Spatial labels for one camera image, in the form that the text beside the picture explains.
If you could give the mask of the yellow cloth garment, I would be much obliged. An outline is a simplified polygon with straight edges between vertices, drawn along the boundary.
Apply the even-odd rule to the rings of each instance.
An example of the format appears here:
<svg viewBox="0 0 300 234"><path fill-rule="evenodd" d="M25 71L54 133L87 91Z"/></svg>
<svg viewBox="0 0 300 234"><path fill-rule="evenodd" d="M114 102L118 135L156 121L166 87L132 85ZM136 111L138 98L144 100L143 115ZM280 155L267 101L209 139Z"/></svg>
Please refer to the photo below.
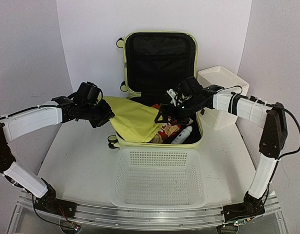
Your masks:
<svg viewBox="0 0 300 234"><path fill-rule="evenodd" d="M126 141L147 143L159 132L163 124L155 123L158 109L123 97L104 96L115 114L110 119L115 131Z"/></svg>

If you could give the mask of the pale green hard-shell suitcase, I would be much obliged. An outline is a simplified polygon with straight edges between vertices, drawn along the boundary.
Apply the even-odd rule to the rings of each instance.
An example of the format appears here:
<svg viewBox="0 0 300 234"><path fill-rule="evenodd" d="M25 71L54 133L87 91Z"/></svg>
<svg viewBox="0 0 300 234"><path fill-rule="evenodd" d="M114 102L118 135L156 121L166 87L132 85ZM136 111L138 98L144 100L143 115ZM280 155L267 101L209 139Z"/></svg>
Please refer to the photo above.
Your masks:
<svg viewBox="0 0 300 234"><path fill-rule="evenodd" d="M123 49L123 92L146 106L166 104L167 90L197 73L198 43L183 32L134 32L117 41Z"/></svg>

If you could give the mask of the white perforated plastic basket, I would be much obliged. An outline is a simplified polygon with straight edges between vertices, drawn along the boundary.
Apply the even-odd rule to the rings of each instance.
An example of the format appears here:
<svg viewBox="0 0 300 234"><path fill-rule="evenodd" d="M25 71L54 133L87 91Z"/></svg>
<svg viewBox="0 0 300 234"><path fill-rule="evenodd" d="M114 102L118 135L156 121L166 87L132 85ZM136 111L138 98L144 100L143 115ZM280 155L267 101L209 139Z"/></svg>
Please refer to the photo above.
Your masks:
<svg viewBox="0 0 300 234"><path fill-rule="evenodd" d="M116 155L111 203L130 209L195 209L206 204L206 179L193 149L124 148Z"/></svg>

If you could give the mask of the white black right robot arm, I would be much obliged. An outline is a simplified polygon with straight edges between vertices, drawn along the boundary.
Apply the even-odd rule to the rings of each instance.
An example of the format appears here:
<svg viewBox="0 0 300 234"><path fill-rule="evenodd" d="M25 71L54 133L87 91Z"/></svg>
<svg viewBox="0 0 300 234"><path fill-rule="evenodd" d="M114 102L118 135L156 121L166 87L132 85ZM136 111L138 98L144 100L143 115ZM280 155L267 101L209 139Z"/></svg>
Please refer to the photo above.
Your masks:
<svg viewBox="0 0 300 234"><path fill-rule="evenodd" d="M264 214L270 185L280 160L300 151L299 144L296 150L283 153L288 137L286 115L293 119L300 136L300 124L296 117L279 102L269 104L257 97L237 93L233 87L181 87L176 91L167 91L167 95L169 103L159 106L155 123L186 124L189 117L196 112L212 109L248 120L262 128L259 142L260 160L250 188L245 193L242 203L223 206L221 214L225 224L234 225Z"/></svg>

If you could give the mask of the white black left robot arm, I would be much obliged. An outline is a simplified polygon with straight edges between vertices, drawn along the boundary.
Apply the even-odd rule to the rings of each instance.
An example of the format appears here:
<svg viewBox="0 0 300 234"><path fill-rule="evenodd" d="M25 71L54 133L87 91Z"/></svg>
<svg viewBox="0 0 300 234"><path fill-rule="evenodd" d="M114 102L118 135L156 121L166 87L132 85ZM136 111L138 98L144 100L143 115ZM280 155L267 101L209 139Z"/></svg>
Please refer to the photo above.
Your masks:
<svg viewBox="0 0 300 234"><path fill-rule="evenodd" d="M59 127L86 120L97 128L114 116L103 98L81 103L65 96L0 116L0 174L32 194L34 204L49 213L59 211L55 189L36 175Z"/></svg>

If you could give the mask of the red printed t-shirt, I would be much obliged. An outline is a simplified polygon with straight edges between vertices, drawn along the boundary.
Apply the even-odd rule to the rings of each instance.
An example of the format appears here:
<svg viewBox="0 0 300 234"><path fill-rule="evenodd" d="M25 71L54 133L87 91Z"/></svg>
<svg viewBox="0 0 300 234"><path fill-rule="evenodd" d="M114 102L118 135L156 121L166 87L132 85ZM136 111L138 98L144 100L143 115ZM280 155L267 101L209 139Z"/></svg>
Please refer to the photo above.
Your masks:
<svg viewBox="0 0 300 234"><path fill-rule="evenodd" d="M175 137L182 130L181 125L165 123L151 139L150 143L166 143L171 137Z"/></svg>

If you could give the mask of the white deodorant spray bottle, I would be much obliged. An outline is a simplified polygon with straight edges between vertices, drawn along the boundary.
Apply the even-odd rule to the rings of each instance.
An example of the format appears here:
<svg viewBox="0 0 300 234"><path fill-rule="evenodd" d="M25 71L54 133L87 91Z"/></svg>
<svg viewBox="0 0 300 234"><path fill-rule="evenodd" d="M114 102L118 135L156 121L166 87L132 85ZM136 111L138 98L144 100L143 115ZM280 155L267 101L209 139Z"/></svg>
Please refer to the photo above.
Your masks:
<svg viewBox="0 0 300 234"><path fill-rule="evenodd" d="M176 136L176 138L171 142L171 144L183 144L185 140L191 135L192 130L192 126L187 126Z"/></svg>

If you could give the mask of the aluminium front mounting rail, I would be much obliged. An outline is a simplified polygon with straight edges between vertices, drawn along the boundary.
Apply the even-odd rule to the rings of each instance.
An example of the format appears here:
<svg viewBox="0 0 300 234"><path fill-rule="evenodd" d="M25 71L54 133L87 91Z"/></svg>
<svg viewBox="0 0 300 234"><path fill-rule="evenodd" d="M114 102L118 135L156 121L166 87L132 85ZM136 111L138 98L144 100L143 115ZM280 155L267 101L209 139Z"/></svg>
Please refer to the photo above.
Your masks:
<svg viewBox="0 0 300 234"><path fill-rule="evenodd" d="M288 229L276 195L268 197L264 209L263 215L257 215L241 225L239 230L246 234L286 234ZM195 230L233 222L224 216L222 205L190 209L135 209L82 202L68 209L65 215L68 220L89 227L137 231ZM31 195L23 192L6 232L28 234L35 233L36 228L45 227L47 233L54 233L59 230L57 224L60 220L65 220L61 214L33 209Z"/></svg>

